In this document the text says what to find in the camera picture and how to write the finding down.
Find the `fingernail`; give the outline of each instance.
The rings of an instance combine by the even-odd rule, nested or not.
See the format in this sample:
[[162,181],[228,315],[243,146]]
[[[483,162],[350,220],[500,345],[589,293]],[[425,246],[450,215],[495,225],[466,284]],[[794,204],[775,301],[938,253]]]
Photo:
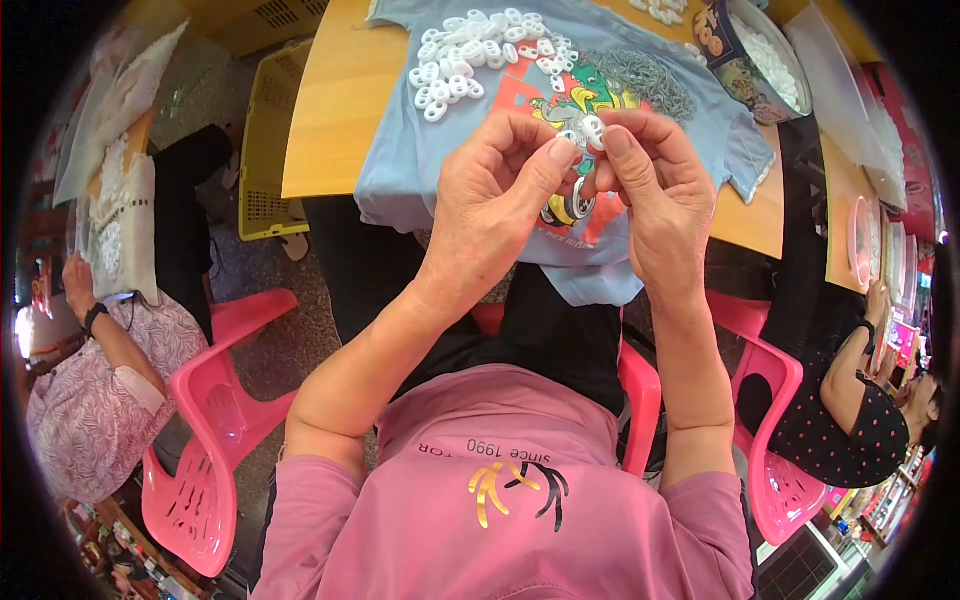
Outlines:
[[623,158],[630,152],[630,135],[618,125],[610,126],[603,133],[603,145],[609,156]]
[[577,148],[577,145],[565,137],[557,137],[551,144],[550,157],[565,169],[572,167],[573,161],[580,156],[580,149]]

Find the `wristwatch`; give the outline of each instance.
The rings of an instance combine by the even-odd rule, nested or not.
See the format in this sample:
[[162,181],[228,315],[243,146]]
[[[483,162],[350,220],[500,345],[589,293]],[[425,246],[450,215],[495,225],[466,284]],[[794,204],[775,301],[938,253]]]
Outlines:
[[84,318],[84,333],[87,335],[87,337],[93,337],[93,322],[97,318],[97,315],[101,314],[109,314],[107,312],[107,308],[102,302],[97,302],[93,305],[93,308],[86,311],[86,317]]
[[867,332],[870,333],[870,340],[867,342],[867,347],[863,349],[863,353],[867,356],[873,356],[874,350],[876,349],[876,343],[874,342],[874,337],[876,336],[876,327],[874,324],[870,323],[866,319],[861,319],[860,323],[856,324],[857,327],[866,327]]

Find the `yellow basket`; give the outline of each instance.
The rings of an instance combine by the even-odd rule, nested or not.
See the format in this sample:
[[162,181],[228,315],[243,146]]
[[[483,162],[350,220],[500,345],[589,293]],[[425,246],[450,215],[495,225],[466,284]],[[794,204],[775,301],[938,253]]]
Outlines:
[[[219,4],[222,0],[212,0]],[[315,36],[329,0],[232,0],[228,8],[205,11],[209,20],[238,14],[207,37],[236,58],[298,36]]]
[[313,40],[284,48],[260,62],[247,108],[240,161],[240,239],[245,242],[308,231],[280,198],[294,104]]

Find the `pink patterned blouse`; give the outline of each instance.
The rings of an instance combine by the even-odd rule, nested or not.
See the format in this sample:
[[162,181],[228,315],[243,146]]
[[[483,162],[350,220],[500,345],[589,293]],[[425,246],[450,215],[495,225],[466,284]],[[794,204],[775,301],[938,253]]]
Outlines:
[[[127,329],[164,382],[208,348],[196,320],[160,293],[159,306],[120,300],[110,316]],[[27,428],[36,460],[56,498],[100,502],[133,473],[177,406],[138,372],[113,369],[96,340],[40,377]]]

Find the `gray floor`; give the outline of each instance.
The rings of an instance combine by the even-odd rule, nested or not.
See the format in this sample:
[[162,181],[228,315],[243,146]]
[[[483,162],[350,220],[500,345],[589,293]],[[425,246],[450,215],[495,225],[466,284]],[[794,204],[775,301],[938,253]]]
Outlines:
[[[201,40],[168,71],[158,96],[151,139],[162,149],[208,123],[242,123],[260,59],[270,51],[242,60],[206,40]],[[219,250],[211,272],[217,301],[243,298],[274,288],[292,290],[300,307],[282,317],[251,346],[232,353],[236,370],[248,392],[259,400],[271,400],[295,390],[302,380],[340,346],[330,317],[329,296],[316,259],[308,254],[292,262],[277,239],[242,242],[237,235],[237,191],[227,191],[219,174],[199,188],[199,199],[221,224],[212,228]],[[756,266],[757,254],[711,243],[708,253],[708,285],[728,293],[756,295],[762,284]],[[508,281],[501,283],[489,300],[502,300]],[[645,294],[627,306],[626,320],[653,339],[650,309]],[[718,331],[718,342],[728,369],[733,373],[743,346],[735,336]],[[189,428],[175,421],[164,437],[172,446],[185,443]],[[282,445],[282,427],[270,435],[236,470],[239,519],[236,562],[243,568],[252,557],[262,528],[268,497],[268,478]]]

